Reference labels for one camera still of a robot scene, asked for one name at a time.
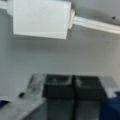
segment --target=black object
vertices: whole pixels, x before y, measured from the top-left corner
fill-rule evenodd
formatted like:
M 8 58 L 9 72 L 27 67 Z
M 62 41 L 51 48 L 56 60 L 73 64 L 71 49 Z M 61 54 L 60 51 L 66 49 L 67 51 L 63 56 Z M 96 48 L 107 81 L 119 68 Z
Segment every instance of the black object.
M 48 99 L 74 99 L 72 77 L 47 75 L 43 96 Z
M 76 96 L 78 100 L 102 101 L 107 95 L 98 77 L 75 77 Z

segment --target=black bin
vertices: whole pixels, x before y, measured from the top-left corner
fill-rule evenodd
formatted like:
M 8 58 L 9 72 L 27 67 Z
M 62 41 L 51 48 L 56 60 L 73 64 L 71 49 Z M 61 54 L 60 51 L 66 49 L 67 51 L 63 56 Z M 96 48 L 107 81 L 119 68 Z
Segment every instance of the black bin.
M 78 100 L 102 101 L 107 95 L 98 77 L 75 77 L 76 97 Z
M 47 75 L 43 96 L 48 99 L 74 99 L 72 77 Z

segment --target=cable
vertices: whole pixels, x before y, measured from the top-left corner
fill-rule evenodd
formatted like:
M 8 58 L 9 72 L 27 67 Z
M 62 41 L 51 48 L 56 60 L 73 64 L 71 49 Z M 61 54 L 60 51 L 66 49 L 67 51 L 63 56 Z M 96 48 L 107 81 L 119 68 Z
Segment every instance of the cable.
M 7 2 L 0 0 L 0 9 L 7 10 Z
M 100 30 L 100 31 L 105 31 L 105 32 L 110 32 L 110 33 L 115 33 L 115 34 L 120 34 L 120 27 L 108 23 L 103 23 L 99 21 L 94 21 L 82 17 L 74 17 L 73 24 L 87 27 L 87 28 L 92 28 L 95 30 Z

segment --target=wall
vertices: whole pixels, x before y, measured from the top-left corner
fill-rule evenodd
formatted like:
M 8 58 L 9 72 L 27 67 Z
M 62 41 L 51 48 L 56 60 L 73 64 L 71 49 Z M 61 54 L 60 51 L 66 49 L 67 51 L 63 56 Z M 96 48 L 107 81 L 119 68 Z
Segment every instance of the wall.
M 120 24 L 119 6 L 119 0 L 73 0 L 77 15 L 114 24 Z M 35 73 L 109 76 L 120 86 L 119 51 L 120 35 L 77 26 L 66 41 L 15 36 L 12 18 L 1 10 L 0 97 L 14 100 Z

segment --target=white electrical box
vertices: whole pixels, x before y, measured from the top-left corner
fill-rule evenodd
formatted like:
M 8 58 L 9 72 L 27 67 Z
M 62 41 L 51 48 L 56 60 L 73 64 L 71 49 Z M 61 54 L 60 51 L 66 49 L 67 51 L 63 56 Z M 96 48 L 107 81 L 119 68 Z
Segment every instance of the white electrical box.
M 66 39 L 71 3 L 58 0 L 14 0 L 14 34 Z

